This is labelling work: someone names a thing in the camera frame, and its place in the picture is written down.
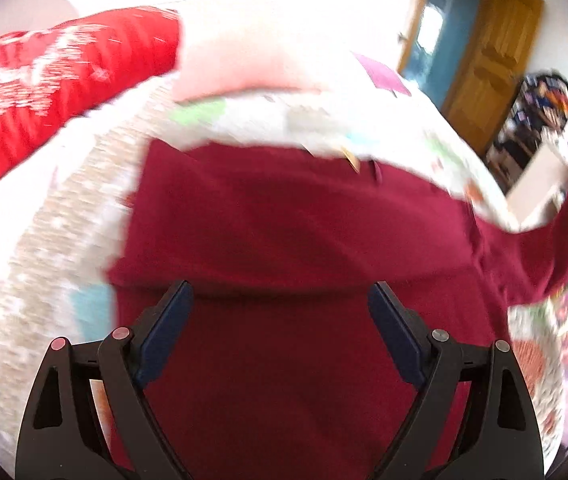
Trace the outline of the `pink corduroy pillow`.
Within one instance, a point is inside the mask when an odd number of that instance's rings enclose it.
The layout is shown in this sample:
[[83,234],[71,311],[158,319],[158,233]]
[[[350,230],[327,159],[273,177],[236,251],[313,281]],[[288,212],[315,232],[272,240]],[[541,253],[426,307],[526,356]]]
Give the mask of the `pink corduroy pillow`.
[[183,29],[172,98],[177,102],[247,90],[342,92],[373,83],[357,57],[308,27]]

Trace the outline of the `cluttered shelf rack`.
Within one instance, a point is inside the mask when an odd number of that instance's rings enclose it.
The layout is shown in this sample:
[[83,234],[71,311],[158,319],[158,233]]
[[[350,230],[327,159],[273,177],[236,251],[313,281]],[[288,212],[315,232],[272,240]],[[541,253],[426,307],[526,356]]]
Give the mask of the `cluttered shelf rack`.
[[543,144],[568,148],[568,81],[557,70],[530,73],[486,151],[485,165],[504,193]]

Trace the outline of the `dark red garment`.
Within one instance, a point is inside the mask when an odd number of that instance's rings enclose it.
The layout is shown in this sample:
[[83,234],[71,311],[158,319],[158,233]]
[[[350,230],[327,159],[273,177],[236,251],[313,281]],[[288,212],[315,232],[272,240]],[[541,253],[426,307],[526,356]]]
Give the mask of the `dark red garment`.
[[151,143],[121,259],[121,323],[176,281],[194,309],[147,396],[197,479],[363,479],[410,408],[367,308],[386,282],[465,344],[568,282],[568,193],[510,233],[389,165],[297,148]]

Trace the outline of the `wooden door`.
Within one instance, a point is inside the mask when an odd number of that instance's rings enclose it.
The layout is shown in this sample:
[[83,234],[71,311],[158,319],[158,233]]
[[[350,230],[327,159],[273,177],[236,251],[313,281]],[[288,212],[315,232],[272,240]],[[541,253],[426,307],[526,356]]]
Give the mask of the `wooden door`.
[[478,155],[505,121],[536,40],[543,0],[480,0],[442,115]]

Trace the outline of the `heart patterned bedspread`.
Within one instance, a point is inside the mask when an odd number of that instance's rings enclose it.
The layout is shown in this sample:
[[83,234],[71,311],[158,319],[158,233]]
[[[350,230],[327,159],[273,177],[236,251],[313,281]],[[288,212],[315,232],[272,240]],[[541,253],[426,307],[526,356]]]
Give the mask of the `heart patterned bedspread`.
[[174,76],[149,78],[68,120],[0,180],[0,466],[14,470],[21,417],[49,341],[105,337],[114,295],[106,272],[122,248],[150,140],[297,148],[413,172],[476,214],[523,231],[546,201],[517,203],[424,93],[252,90],[192,104]]

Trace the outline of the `purple pillow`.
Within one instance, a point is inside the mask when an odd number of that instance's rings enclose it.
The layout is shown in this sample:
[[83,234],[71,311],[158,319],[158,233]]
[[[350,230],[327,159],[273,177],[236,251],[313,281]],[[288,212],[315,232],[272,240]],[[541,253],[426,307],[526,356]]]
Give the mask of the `purple pillow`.
[[357,60],[376,88],[404,94],[405,96],[411,95],[410,90],[404,84],[403,78],[393,68],[375,60],[375,58],[368,58],[367,56],[359,56]]

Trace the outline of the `white desk cabinet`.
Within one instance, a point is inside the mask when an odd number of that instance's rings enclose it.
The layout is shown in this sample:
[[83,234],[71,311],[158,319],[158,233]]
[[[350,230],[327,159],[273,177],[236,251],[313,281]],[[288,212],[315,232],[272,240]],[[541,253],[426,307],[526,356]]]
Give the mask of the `white desk cabinet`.
[[568,162],[553,144],[543,143],[506,193],[508,209],[519,228],[538,226],[548,203],[567,183]]

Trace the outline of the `red floral quilt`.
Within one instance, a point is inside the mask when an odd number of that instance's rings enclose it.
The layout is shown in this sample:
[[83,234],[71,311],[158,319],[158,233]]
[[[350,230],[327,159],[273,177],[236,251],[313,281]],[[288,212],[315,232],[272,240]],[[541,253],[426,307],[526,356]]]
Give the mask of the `red floral quilt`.
[[180,15],[133,6],[0,36],[0,179],[71,118],[173,70]]

